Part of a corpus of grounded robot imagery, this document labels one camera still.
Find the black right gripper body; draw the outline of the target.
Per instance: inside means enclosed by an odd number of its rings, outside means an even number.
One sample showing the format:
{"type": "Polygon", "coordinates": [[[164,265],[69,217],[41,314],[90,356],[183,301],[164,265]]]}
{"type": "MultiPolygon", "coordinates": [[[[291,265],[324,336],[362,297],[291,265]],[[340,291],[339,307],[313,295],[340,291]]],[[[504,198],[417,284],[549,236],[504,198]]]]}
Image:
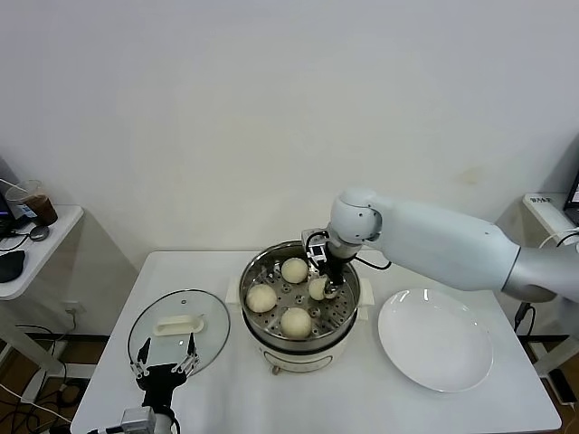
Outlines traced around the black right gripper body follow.
{"type": "Polygon", "coordinates": [[[322,267],[323,275],[327,277],[327,288],[339,287],[344,284],[343,272],[346,260],[332,255],[327,256],[327,261],[322,267]]]}

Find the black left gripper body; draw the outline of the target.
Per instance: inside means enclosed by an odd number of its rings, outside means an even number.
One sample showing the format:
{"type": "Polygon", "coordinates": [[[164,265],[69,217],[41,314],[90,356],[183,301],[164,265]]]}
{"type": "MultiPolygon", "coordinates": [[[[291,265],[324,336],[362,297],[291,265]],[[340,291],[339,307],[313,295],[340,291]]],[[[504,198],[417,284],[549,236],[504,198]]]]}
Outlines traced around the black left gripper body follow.
{"type": "Polygon", "coordinates": [[[186,374],[175,364],[150,366],[140,374],[137,385],[145,393],[143,407],[170,407],[174,390],[186,382],[186,374]]]}

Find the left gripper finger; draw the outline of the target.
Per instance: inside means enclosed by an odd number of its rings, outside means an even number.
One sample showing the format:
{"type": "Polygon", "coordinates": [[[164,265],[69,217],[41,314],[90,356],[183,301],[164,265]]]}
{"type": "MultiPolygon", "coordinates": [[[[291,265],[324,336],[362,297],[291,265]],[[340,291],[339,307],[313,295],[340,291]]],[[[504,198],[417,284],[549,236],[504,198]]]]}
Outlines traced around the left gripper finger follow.
{"type": "Polygon", "coordinates": [[[130,368],[136,377],[148,375],[147,359],[150,351],[151,338],[148,337],[134,354],[129,354],[130,368]]]}
{"type": "Polygon", "coordinates": [[[199,356],[195,344],[195,334],[191,333],[189,335],[189,340],[186,347],[185,358],[172,369],[172,372],[191,373],[198,363],[199,363],[199,356]]]}

